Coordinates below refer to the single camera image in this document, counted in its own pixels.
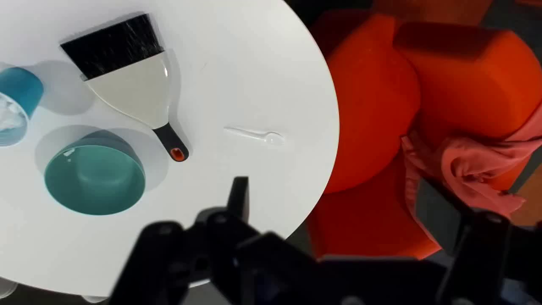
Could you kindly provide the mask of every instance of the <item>white round table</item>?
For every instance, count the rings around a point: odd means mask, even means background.
[[[23,142],[0,149],[0,277],[107,296],[145,225],[191,226],[200,210],[225,205],[236,175],[249,176],[249,223],[260,231],[288,237],[320,198],[337,152],[337,99],[318,46],[282,0],[6,0],[2,11],[0,62],[33,71],[46,94]],[[190,149],[183,163],[97,100],[59,47],[138,12],[151,14],[171,61],[170,121]],[[225,126],[276,131],[286,144]],[[147,175],[142,199],[108,216],[63,207],[43,182],[56,152],[97,129],[126,140]]]

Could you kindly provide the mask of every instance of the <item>pink cloth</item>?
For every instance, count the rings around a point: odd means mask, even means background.
[[[470,207],[509,217],[525,199],[500,192],[486,181],[511,170],[542,145],[542,105],[513,135],[502,142],[481,144],[468,137],[447,138],[431,151],[413,132],[402,137],[405,154],[406,204],[414,211],[420,176],[439,179]]]

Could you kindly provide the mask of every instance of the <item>clear plastic spoon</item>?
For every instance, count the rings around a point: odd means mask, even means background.
[[[235,127],[224,127],[224,129],[230,132],[233,132],[234,134],[264,141],[270,145],[283,145],[285,142],[285,139],[283,136],[273,131],[265,132],[261,134],[258,132],[251,132],[251,131],[247,131],[247,130],[243,130],[243,129],[235,128]]]

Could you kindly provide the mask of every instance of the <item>black bristles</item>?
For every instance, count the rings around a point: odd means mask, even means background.
[[[96,78],[164,51],[147,14],[60,46],[87,79]]]

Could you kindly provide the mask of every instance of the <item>orange cushion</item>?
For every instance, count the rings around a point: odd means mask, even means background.
[[[340,116],[337,158],[325,193],[352,188],[388,165],[420,106],[416,73],[392,47],[395,27],[392,17],[359,10],[329,11],[313,27]]]
[[[504,139],[542,100],[540,64],[511,31],[405,23],[394,46],[420,79],[418,129],[433,149],[453,134]],[[526,162],[490,185],[509,189]]]
[[[413,220],[404,203],[404,163],[399,155],[355,188],[323,195],[308,228],[317,257],[323,255],[425,258],[440,247]]]

